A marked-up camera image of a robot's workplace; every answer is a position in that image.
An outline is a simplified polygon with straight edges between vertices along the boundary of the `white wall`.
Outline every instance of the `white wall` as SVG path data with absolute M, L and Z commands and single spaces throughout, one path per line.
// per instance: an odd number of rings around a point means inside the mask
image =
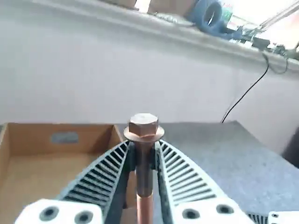
M 219 122 L 265 70 L 261 56 L 245 60 L 88 16 L 18 7 L 0 9 L 0 123 L 124 123 L 136 112 Z M 269 72 L 228 120 L 282 152 L 299 126 L 297 75 Z

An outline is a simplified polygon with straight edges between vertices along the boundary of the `hex bolt head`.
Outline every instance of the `hex bolt head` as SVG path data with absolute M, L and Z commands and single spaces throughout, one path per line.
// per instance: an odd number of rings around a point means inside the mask
M 158 118 L 150 113 L 138 113 L 129 121 L 129 132 L 146 137 L 155 135 L 159 127 Z

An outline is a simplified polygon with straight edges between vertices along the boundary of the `blue tape roll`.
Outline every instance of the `blue tape roll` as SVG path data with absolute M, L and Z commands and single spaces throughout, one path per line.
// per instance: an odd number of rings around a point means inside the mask
M 221 20 L 222 6 L 218 0 L 199 0 L 187 15 L 187 20 L 195 23 L 201 31 L 227 40 L 240 39 L 241 31 L 222 33 L 225 23 Z

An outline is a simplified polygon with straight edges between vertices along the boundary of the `bolt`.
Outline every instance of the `bolt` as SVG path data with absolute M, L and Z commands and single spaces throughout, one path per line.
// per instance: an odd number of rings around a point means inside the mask
M 131 117 L 124 130 L 125 137 L 135 144 L 137 178 L 137 222 L 152 224 L 153 171 L 151 161 L 153 145 L 164 135 L 158 118 L 150 113 L 138 113 Z

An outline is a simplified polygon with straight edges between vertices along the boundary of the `gray granite surface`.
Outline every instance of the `gray granite surface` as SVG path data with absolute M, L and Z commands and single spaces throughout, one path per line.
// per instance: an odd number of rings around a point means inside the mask
M 204 169 L 242 210 L 299 210 L 299 170 L 263 146 L 238 122 L 161 124 L 164 140 Z M 161 223 L 157 181 L 155 223 Z

